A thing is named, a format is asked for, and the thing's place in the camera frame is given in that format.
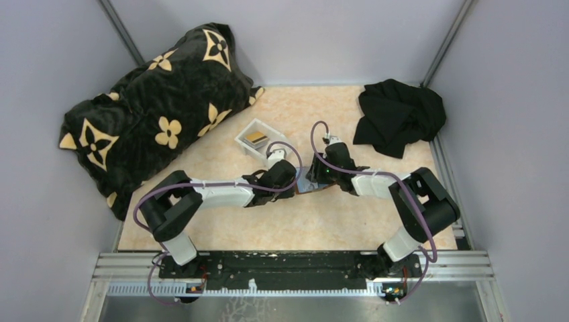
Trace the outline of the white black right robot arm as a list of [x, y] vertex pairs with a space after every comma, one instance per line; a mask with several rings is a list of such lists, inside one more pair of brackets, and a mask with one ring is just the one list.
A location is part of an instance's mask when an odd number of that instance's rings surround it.
[[315, 152], [309, 180], [336, 184], [357, 197], [390, 199], [402, 226], [377, 249], [367, 264], [368, 277], [396, 276], [405, 260], [434, 235], [460, 218], [460, 210], [434, 173], [425, 167], [408, 174], [392, 174], [381, 169], [357, 167], [343, 142], [330, 143], [324, 152]]

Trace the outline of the black floral plush blanket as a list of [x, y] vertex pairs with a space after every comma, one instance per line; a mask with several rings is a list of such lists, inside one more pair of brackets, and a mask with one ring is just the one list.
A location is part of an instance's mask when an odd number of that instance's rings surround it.
[[230, 27], [206, 23], [66, 112], [59, 147], [76, 154], [123, 221], [140, 186], [263, 92], [240, 70]]

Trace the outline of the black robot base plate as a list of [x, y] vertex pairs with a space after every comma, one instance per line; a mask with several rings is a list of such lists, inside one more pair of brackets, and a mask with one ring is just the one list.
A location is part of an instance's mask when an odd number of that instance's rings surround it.
[[394, 274], [369, 278], [366, 265], [376, 252], [253, 252], [210, 251], [185, 269], [165, 257], [159, 265], [163, 279], [196, 278], [206, 290], [244, 290], [253, 280], [258, 290], [362, 290], [376, 278], [419, 278], [419, 257], [410, 255]]

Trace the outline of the brown leather card holder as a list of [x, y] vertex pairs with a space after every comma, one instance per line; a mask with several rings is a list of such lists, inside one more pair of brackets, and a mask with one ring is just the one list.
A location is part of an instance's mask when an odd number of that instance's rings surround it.
[[303, 176], [296, 182], [295, 192], [298, 195], [303, 195], [307, 193], [316, 193], [318, 191], [331, 188], [332, 186], [333, 184], [321, 184], [317, 182], [312, 182]]

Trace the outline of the aluminium frame rail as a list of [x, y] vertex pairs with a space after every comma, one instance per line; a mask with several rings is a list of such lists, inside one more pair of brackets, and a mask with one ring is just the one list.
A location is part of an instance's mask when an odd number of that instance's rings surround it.
[[152, 252], [101, 254], [93, 279], [110, 293], [158, 297], [383, 297], [416, 282], [482, 282], [495, 277], [481, 251], [443, 251], [430, 264], [420, 253], [382, 273], [375, 252], [202, 252], [180, 266]]

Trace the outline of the black crumpled cloth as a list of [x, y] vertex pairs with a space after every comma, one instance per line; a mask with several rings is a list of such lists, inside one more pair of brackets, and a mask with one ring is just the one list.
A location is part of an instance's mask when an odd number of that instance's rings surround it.
[[433, 141], [447, 121], [443, 99], [435, 91], [391, 78], [364, 85], [358, 104], [362, 117], [352, 143], [391, 158], [403, 158], [409, 144]]

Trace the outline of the white plastic card box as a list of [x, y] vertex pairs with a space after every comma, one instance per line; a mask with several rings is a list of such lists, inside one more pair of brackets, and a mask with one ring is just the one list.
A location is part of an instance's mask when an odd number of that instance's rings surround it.
[[269, 166], [267, 147], [272, 142], [289, 143], [288, 138], [268, 124], [253, 119], [234, 139], [243, 154]]

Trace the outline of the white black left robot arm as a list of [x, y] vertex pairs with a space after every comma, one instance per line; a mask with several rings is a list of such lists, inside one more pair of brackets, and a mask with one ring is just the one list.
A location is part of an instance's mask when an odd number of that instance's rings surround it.
[[233, 181], [197, 180], [177, 170], [136, 205], [154, 240], [186, 278], [201, 269], [198, 251], [185, 227], [200, 210], [217, 207], [258, 207], [295, 195], [296, 168], [280, 160], [268, 170], [243, 175]]

